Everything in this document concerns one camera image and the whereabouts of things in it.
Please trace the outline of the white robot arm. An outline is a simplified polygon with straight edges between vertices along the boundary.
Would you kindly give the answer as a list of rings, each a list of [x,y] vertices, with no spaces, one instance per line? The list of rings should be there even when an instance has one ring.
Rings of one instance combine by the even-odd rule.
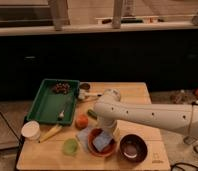
[[[123,120],[198,139],[198,105],[126,103],[119,91],[106,89],[93,109],[106,130],[114,130]]]

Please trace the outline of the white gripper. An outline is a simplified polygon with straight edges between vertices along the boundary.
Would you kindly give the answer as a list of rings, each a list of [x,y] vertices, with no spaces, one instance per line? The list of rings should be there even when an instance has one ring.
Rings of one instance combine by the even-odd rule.
[[[114,140],[120,139],[120,130],[117,126],[116,120],[99,120],[98,125],[100,128],[102,128],[104,131],[110,133]]]

